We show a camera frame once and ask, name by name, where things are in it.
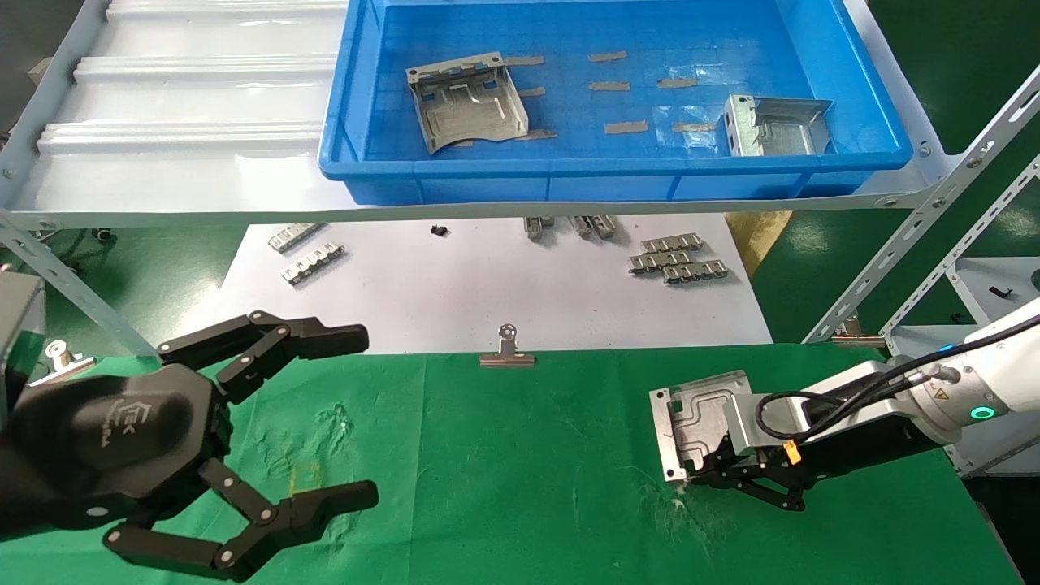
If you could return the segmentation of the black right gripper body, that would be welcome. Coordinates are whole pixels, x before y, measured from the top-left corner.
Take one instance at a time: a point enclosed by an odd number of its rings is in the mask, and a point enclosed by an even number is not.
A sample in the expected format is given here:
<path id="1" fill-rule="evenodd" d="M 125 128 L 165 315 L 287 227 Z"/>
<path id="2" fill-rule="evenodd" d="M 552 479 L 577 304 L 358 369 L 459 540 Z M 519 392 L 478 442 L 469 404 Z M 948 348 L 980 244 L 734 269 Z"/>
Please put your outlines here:
<path id="1" fill-rule="evenodd" d="M 895 462 L 944 446 L 911 404 L 873 404 L 826 433 L 799 446 L 791 463 L 783 448 L 769 449 L 764 477 L 780 486 L 813 486 L 822 480 Z"/>

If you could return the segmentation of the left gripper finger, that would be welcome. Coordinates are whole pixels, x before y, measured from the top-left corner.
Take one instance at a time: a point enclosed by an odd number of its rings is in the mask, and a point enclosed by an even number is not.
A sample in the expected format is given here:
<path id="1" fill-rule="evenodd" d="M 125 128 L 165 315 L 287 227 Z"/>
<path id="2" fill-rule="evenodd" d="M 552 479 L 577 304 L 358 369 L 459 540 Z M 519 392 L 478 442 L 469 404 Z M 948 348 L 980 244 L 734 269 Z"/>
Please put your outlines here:
<path id="1" fill-rule="evenodd" d="M 141 511 L 109 530 L 105 546 L 135 566 L 245 582 L 283 549 L 320 540 L 328 523 L 337 516 L 379 503 L 378 486 L 371 480 L 309 490 L 272 504 L 218 459 L 201 464 L 198 477 L 246 519 L 238 536 L 220 544 L 156 532 L 153 526 L 158 515 Z"/>
<path id="2" fill-rule="evenodd" d="M 360 323 L 330 328 L 316 316 L 283 319 L 254 311 L 160 344 L 158 355 L 162 364 L 196 371 L 227 362 L 216 375 L 220 395 L 227 403 L 241 403 L 294 359 L 360 354 L 368 348 L 369 333 Z"/>

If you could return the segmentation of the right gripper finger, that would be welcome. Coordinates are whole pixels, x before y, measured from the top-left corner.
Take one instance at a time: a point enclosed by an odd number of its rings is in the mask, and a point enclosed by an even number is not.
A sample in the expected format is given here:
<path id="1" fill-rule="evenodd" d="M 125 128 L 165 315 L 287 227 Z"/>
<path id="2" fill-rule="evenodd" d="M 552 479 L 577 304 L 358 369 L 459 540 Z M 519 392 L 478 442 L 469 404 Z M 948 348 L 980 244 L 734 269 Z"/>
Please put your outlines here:
<path id="1" fill-rule="evenodd" d="M 738 456 L 729 451 L 716 451 L 703 457 L 702 466 L 692 470 L 692 482 L 735 482 L 770 478 L 781 466 L 780 451 L 754 451 Z"/>
<path id="2" fill-rule="evenodd" d="M 756 480 L 748 479 L 713 480 L 707 485 L 714 489 L 736 490 L 787 512 L 805 511 L 804 490 L 799 487 L 769 487 Z"/>

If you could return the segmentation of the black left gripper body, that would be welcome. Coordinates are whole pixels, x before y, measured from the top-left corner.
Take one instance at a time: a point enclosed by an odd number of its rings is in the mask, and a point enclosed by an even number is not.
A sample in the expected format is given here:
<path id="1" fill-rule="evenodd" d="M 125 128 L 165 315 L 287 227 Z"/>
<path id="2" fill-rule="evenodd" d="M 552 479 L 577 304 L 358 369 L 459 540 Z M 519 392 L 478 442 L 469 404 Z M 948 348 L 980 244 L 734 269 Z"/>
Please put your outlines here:
<path id="1" fill-rule="evenodd" d="M 2 429 L 2 539 L 167 522 L 207 492 L 198 470 L 231 433 L 215 383 L 182 364 L 29 388 Z"/>

